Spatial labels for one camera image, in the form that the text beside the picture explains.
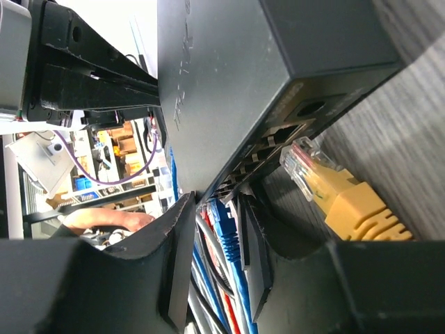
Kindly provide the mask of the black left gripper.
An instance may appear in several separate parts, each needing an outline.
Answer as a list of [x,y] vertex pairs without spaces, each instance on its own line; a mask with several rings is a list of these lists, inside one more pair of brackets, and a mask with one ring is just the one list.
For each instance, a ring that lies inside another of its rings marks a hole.
[[92,68],[100,77],[143,90],[158,89],[157,79],[109,44],[71,8],[56,1],[2,1],[2,122],[23,120],[70,127],[72,110],[160,104],[155,92],[55,66],[65,60],[55,50]]

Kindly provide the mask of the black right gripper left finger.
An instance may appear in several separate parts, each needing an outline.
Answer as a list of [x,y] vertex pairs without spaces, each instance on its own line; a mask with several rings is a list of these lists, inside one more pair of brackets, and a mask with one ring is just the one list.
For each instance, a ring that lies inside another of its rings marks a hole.
[[78,237],[1,241],[2,333],[182,333],[195,195],[99,250]]

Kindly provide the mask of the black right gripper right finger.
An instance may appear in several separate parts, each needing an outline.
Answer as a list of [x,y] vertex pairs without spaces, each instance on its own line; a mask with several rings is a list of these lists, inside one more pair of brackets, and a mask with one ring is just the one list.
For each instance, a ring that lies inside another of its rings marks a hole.
[[250,312],[260,333],[443,333],[444,243],[319,244],[240,195]]

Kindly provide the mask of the black network switch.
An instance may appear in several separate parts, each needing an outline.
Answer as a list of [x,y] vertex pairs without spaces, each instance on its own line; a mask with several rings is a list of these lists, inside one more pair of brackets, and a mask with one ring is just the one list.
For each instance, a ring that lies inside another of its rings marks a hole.
[[231,198],[403,66],[372,1],[160,1],[159,96],[179,185]]

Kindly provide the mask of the person hand in background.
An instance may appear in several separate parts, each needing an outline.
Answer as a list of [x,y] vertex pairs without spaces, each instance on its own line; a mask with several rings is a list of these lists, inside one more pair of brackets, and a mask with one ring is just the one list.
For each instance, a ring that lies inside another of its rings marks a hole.
[[87,229],[99,226],[113,226],[124,228],[130,232],[137,232],[149,225],[155,218],[146,213],[126,212],[107,208],[79,209],[69,214],[63,225],[80,235]]

